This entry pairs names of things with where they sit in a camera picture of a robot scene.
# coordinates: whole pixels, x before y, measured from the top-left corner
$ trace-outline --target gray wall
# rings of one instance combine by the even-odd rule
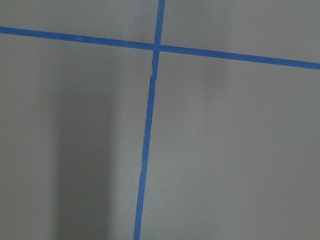
[[[158,1],[2,1],[152,43]],[[315,0],[167,0],[162,43],[320,62]],[[133,238],[152,52],[0,34],[0,239]],[[160,53],[142,240],[320,238],[319,71]]]

